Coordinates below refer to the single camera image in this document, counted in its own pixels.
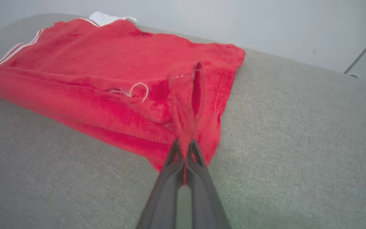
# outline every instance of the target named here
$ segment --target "white fabric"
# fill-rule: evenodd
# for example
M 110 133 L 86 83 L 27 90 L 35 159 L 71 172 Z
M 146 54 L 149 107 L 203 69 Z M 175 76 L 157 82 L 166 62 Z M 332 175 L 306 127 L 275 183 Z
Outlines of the white fabric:
M 133 24 L 136 24 L 137 20 L 134 17 L 117 17 L 117 16 L 111 16 L 108 14 L 105 14 L 103 12 L 97 11 L 93 13 L 90 17 L 90 20 L 96 22 L 99 26 L 104 26 L 107 24 L 110 24 L 116 20 L 128 20 L 132 22 Z

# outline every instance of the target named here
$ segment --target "red cloth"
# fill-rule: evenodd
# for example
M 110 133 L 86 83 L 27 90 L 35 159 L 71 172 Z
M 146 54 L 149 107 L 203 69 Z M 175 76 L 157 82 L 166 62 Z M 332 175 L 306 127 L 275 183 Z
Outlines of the red cloth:
M 160 170 L 174 139 L 208 164 L 245 52 L 142 32 L 118 20 L 57 22 L 0 61 L 0 98 L 145 156 Z

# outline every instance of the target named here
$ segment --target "crumpled red fabric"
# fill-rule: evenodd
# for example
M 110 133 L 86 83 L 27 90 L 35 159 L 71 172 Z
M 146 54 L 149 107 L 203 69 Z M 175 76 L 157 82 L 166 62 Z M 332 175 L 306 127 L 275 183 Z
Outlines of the crumpled red fabric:
M 145 156 L 158 171 L 176 138 L 184 155 L 195 138 L 208 164 L 244 57 L 234 45 L 143 32 L 126 20 L 74 19 L 0 61 L 0 98 Z

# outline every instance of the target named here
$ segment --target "gray fabric surface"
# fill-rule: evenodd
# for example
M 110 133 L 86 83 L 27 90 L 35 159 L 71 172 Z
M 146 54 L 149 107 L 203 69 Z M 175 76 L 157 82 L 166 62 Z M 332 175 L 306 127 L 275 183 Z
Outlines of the gray fabric surface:
M 0 57 L 75 17 L 1 29 Z M 209 166 L 232 228 L 366 228 L 366 84 L 246 53 Z M 0 100 L 0 228 L 133 228 L 156 177 L 142 157 Z M 178 205 L 190 228 L 187 187 Z

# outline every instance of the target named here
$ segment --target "red and white striped trim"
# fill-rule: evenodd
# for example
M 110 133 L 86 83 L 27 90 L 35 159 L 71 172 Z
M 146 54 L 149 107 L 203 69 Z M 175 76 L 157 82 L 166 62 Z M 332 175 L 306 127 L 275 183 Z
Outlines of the red and white striped trim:
M 91 24 L 93 24 L 93 25 L 95 25 L 97 27 L 101 27 L 99 24 L 97 24 L 96 22 L 94 22 L 91 19 L 88 19 L 88 18 L 85 18 L 85 17 L 81 17 L 81 18 L 78 18 L 78 19 L 82 19 L 82 20 L 88 21 L 88 22 L 90 22 Z
M 42 34 L 43 32 L 43 29 L 42 30 L 39 30 L 37 33 L 36 33 L 36 36 L 32 39 L 31 42 L 29 43 L 19 43 L 19 44 L 16 44 L 14 47 L 12 47 L 1 59 L 0 59 L 0 65 L 5 63 L 7 60 L 9 60 L 9 58 L 13 57 L 16 53 L 18 53 L 22 48 L 25 48 L 25 47 L 28 47 L 30 45 L 33 45 L 35 44 L 40 35 Z

